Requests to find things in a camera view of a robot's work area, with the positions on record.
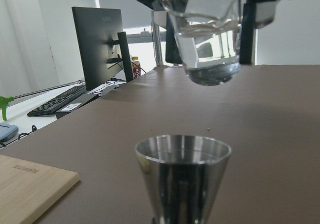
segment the gray electronic device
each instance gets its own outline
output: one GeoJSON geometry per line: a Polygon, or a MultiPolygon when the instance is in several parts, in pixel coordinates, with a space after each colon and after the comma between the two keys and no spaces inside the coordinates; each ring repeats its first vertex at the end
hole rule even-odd
{"type": "Polygon", "coordinates": [[[0,141],[8,141],[18,133],[16,125],[0,123],[0,141]]]}

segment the beverage bottle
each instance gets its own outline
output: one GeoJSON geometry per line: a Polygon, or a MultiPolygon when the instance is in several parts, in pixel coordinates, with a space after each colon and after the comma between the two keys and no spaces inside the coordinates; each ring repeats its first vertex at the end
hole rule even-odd
{"type": "Polygon", "coordinates": [[[140,62],[138,61],[137,56],[133,56],[131,60],[132,60],[131,66],[132,66],[133,78],[136,79],[139,76],[141,76],[140,62]]]}

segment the cutting board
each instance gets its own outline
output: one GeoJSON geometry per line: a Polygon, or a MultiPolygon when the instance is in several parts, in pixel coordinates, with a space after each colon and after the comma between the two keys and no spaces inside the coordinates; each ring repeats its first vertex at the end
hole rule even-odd
{"type": "Polygon", "coordinates": [[[33,223],[78,181],[76,172],[0,155],[0,223],[33,223]]]}

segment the black monitor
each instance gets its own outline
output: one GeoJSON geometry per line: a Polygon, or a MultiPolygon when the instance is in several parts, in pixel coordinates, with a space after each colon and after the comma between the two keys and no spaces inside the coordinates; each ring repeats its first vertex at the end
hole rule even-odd
{"type": "Polygon", "coordinates": [[[90,91],[123,70],[123,63],[117,60],[118,64],[107,64],[107,60],[121,57],[119,44],[111,44],[123,31],[121,11],[72,7],[72,13],[86,89],[90,91]]]}

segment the glass cup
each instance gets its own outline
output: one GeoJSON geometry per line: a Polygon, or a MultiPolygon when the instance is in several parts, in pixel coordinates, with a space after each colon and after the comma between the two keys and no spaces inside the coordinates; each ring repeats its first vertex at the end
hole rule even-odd
{"type": "Polygon", "coordinates": [[[135,148],[156,224],[205,224],[231,148],[184,135],[152,137],[135,148]]]}
{"type": "Polygon", "coordinates": [[[217,85],[240,69],[241,0],[162,0],[189,78],[217,85]]]}

